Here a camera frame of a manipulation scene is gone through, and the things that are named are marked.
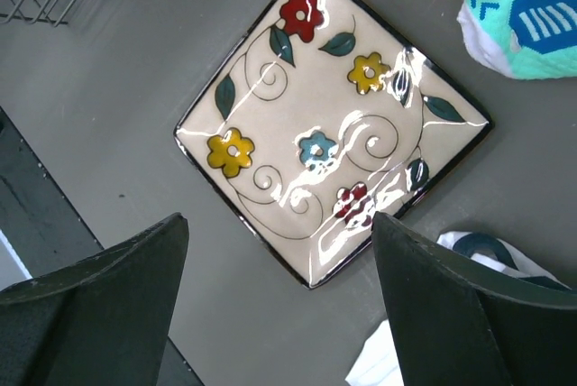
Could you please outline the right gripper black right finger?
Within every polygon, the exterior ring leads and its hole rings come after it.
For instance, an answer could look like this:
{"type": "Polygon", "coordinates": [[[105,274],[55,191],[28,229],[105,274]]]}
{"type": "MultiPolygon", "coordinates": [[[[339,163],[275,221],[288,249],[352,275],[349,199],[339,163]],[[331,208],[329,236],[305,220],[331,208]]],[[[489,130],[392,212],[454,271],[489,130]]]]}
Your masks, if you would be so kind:
{"type": "Polygon", "coordinates": [[[406,385],[573,385],[576,292],[509,277],[377,214],[372,244],[406,385]]]}

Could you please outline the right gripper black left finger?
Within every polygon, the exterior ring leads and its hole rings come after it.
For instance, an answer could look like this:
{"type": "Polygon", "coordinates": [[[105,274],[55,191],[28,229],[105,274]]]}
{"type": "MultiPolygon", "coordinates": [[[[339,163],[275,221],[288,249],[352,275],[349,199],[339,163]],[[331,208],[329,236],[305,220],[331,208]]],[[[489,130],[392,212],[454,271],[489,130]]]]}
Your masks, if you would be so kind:
{"type": "Polygon", "coordinates": [[[1,292],[3,385],[154,385],[188,251],[168,216],[80,262],[1,292]]]}

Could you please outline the square floral ceramic plate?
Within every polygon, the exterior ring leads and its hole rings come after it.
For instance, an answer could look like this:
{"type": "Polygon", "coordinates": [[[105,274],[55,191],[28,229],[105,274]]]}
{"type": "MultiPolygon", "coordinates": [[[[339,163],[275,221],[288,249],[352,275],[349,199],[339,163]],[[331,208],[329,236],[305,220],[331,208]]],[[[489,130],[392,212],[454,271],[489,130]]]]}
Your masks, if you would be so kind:
{"type": "Polygon", "coordinates": [[[271,0],[175,127],[304,287],[329,281],[490,132],[474,97],[362,0],[271,0]]]}

